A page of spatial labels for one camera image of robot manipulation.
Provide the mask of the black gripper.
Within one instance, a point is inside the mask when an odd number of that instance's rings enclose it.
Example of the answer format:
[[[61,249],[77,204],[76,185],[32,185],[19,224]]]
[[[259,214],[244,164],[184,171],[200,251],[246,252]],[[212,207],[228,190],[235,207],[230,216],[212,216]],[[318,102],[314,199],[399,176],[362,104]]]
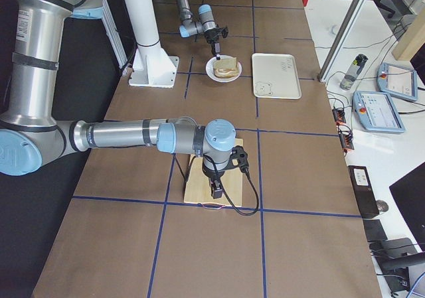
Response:
[[[226,161],[221,163],[216,162],[209,155],[203,155],[202,171],[209,178],[209,186],[211,196],[213,198],[221,198],[224,192],[224,187],[220,178],[225,172]]]
[[[220,35],[221,28],[213,28],[205,31],[205,39],[211,45],[211,53],[217,60],[220,60]]]

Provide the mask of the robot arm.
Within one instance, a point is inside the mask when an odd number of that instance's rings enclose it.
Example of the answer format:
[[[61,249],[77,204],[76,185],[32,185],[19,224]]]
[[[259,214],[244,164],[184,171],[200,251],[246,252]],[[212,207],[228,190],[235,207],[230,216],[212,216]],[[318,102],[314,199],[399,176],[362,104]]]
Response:
[[[203,35],[211,46],[212,55],[220,60],[220,38],[228,36],[228,27],[219,27],[216,23],[211,6],[208,4],[199,7],[199,20],[195,20],[191,11],[189,0],[176,0],[181,26],[181,37],[188,38],[193,35]]]
[[[170,91],[148,111],[154,90],[121,86],[116,60],[99,20],[67,19],[63,67],[52,106],[60,121],[100,121],[181,113],[182,102]],[[152,149],[95,150],[75,153],[20,176],[1,176],[1,203],[62,202],[73,192],[83,196],[159,200],[166,191],[170,157]]]

